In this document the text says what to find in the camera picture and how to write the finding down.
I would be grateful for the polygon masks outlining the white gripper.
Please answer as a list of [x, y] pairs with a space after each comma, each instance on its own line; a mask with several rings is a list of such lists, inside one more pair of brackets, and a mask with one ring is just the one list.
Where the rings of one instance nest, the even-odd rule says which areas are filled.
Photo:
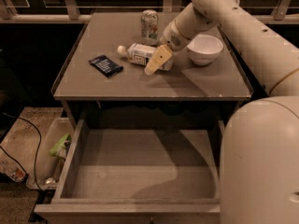
[[172, 50], [183, 50], [191, 40], [181, 33], [177, 21], [173, 20], [165, 27], [159, 42], [161, 46], [153, 53], [144, 69], [147, 75], [152, 75], [157, 70], [169, 71], [172, 67]]

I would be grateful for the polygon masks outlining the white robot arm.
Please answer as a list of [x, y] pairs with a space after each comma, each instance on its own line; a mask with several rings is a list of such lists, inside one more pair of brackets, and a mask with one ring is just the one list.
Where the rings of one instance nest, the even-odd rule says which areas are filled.
[[146, 65], [217, 23], [267, 96], [239, 108], [221, 141], [221, 224], [299, 224], [299, 49], [237, 0], [192, 0], [164, 29]]

